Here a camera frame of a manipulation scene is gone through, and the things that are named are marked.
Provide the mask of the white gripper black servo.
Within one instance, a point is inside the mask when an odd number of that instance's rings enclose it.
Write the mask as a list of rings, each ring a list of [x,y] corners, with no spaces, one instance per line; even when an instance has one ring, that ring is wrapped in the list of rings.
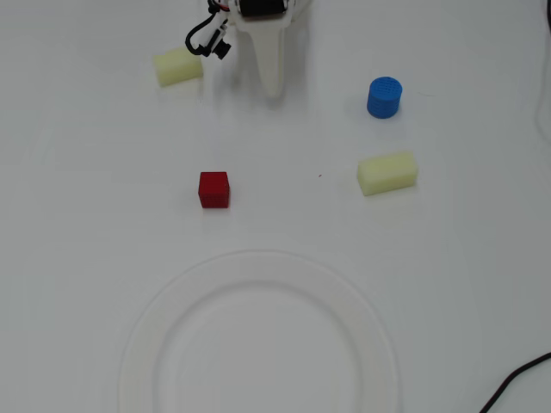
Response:
[[[240,28],[246,25],[272,23],[285,26],[293,18],[296,1],[232,1],[232,21]],[[260,26],[241,30],[251,38],[263,91],[268,98],[282,94],[284,80],[284,28]]]

